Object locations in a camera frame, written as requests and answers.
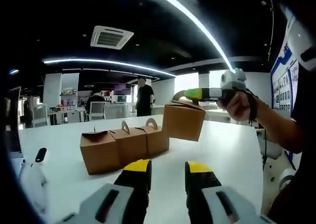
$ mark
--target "wrist strap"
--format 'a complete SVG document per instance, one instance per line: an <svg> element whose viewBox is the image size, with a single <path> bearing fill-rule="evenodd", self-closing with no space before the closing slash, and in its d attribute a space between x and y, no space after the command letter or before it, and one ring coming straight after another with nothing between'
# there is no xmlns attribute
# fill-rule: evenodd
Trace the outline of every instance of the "wrist strap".
<svg viewBox="0 0 316 224"><path fill-rule="evenodd" d="M250 106L249 120L254 121L257 118L258 104L252 94L246 93L246 95L248 97L249 106Z"/></svg>

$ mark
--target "ceiling vent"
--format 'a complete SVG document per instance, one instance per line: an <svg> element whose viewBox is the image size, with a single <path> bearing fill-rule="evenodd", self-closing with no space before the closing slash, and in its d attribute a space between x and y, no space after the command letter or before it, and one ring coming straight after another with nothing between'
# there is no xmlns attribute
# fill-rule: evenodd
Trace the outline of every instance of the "ceiling vent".
<svg viewBox="0 0 316 224"><path fill-rule="evenodd" d="M90 46L120 50L133 35L130 31L97 25L94 27Z"/></svg>

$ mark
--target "hand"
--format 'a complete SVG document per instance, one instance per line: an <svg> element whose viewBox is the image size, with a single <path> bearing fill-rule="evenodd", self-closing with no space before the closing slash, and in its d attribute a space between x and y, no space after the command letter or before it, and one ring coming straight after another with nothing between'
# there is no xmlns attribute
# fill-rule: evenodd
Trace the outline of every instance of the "hand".
<svg viewBox="0 0 316 224"><path fill-rule="evenodd" d="M218 101L217 105L222 109L226 109L231 118L238 122L249 119L250 105L248 97L244 92L237 91L226 107L221 101Z"/></svg>

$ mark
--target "brown cardboard box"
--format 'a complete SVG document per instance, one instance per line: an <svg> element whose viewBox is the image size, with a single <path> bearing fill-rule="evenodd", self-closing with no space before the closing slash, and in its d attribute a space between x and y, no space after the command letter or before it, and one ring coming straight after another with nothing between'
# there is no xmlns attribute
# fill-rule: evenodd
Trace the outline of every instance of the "brown cardboard box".
<svg viewBox="0 0 316 224"><path fill-rule="evenodd" d="M147 137L147 155L148 157L158 155L169 150L169 137L161 130L153 118L149 118L146 126L140 127L146 132Z"/></svg>
<svg viewBox="0 0 316 224"><path fill-rule="evenodd" d="M169 137L198 141L205 110L199 105L182 100L172 100L164 106L162 131Z"/></svg>
<svg viewBox="0 0 316 224"><path fill-rule="evenodd" d="M110 133L117 142L119 161L123 166L147 158L146 133L144 131L129 128L123 121L121 129L110 131Z"/></svg>
<svg viewBox="0 0 316 224"><path fill-rule="evenodd" d="M82 134L80 150L89 175L121 168L117 142L108 131Z"/></svg>

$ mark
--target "black ceiling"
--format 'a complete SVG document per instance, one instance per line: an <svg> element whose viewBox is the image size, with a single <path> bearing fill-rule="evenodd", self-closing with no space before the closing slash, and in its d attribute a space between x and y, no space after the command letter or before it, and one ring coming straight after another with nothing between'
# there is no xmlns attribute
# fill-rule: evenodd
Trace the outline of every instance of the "black ceiling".
<svg viewBox="0 0 316 224"><path fill-rule="evenodd" d="M269 72L283 40L285 19L274 1L272 33L270 0L178 0L204 24L226 56L255 56L255 61L231 62L245 71ZM11 68L33 71L35 81L63 68L94 68L135 72L168 78L144 70L104 63L59 63L44 65L45 59L94 58L166 70L206 59L221 58L201 30L165 0L16 0L11 20L11 46L16 59ZM134 32L121 50L91 47L96 25ZM227 68L225 63L206 64L195 71ZM172 71L184 74L193 68ZM20 75L21 83L30 77ZM117 81L126 81L114 77Z"/></svg>

